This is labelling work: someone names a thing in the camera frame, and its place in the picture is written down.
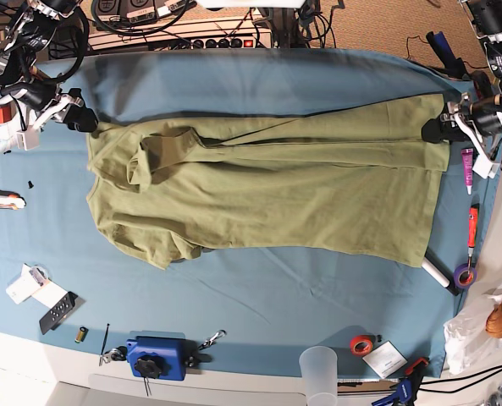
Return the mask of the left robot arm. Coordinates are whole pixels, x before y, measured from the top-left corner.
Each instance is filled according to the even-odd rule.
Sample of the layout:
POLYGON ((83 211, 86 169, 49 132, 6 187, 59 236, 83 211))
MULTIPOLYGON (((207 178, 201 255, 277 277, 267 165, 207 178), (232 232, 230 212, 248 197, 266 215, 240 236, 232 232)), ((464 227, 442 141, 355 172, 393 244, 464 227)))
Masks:
POLYGON ((438 34, 428 33, 427 40, 444 65, 441 71, 454 79, 471 79, 477 98, 463 93, 459 101, 447 101, 442 112, 424 125, 422 138, 434 144, 444 140, 471 141, 477 153, 473 172, 481 178, 494 178, 501 167, 502 146, 502 1, 459 4, 483 49, 488 69, 499 82, 499 89, 493 89, 483 71, 468 73, 448 42, 438 34))

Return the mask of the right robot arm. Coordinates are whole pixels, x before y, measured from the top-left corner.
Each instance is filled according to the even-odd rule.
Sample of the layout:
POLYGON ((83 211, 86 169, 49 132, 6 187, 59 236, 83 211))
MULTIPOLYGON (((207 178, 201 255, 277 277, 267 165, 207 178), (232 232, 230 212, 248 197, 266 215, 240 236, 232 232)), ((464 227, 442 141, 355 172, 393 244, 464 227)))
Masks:
POLYGON ((65 93, 61 84, 84 61, 90 26, 79 1, 25 1, 0 32, 0 152, 32 150, 49 122, 91 133, 97 116, 86 106, 81 90, 65 93), (48 47, 65 19, 77 16, 82 29, 74 64, 56 77, 35 67, 37 53, 48 47))

